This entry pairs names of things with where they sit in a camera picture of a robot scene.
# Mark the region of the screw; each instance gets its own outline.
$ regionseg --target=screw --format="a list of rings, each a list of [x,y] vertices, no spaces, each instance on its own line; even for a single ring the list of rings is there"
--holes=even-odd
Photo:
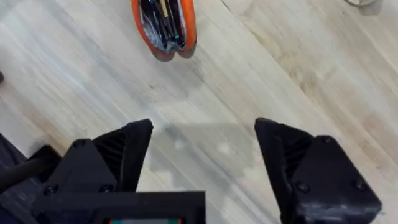
[[[54,186],[48,186],[44,189],[44,195],[45,196],[50,196],[55,194],[58,191],[58,186],[54,185]]]
[[[99,189],[99,192],[109,193],[112,192],[112,190],[113,190],[113,185],[102,185],[101,188]]]
[[[333,141],[332,138],[329,137],[329,136],[323,138],[323,142],[326,143],[326,144],[329,144],[329,143],[331,143],[332,141]]]
[[[296,183],[296,188],[303,193],[308,193],[310,191],[310,186],[308,186],[308,184],[301,182],[301,181],[298,181]]]
[[[361,192],[365,192],[367,189],[365,181],[363,181],[362,179],[354,180],[351,184],[356,190]]]

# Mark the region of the wooden floor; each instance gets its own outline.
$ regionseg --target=wooden floor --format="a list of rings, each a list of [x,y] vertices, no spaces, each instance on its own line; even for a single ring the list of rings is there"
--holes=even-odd
[[[158,62],[128,0],[0,0],[0,132],[65,153],[155,126],[139,190],[206,190],[208,223],[278,223],[258,116],[337,138],[398,214],[398,1],[195,0],[194,56]]]

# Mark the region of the tool pouch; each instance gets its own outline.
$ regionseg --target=tool pouch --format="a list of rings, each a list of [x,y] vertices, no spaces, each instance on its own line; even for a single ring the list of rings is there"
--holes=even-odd
[[[175,52],[189,58],[195,51],[197,32],[193,0],[131,0],[137,29],[161,61]]]

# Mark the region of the display screen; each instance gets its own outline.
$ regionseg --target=display screen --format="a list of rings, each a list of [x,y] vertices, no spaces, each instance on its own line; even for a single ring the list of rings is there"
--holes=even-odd
[[[181,219],[112,220],[109,224],[182,224]]]

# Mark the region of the orange pouch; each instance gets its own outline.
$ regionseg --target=orange pouch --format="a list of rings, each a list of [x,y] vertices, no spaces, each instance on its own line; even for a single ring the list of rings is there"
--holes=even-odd
[[[153,24],[150,23],[149,18],[142,9],[143,1],[146,1],[144,4],[147,4],[148,2],[159,0],[131,0],[132,11],[134,14],[134,20],[136,21],[137,29],[141,37],[144,39],[154,54],[161,55],[163,57],[172,57],[174,56],[175,52],[184,53],[195,48],[197,41],[197,30],[195,24],[193,0],[174,0],[178,2],[178,10],[175,13],[180,16],[181,33],[183,34],[182,41],[184,45],[177,45],[167,42],[166,47],[161,41],[157,40],[159,32],[157,32]]]

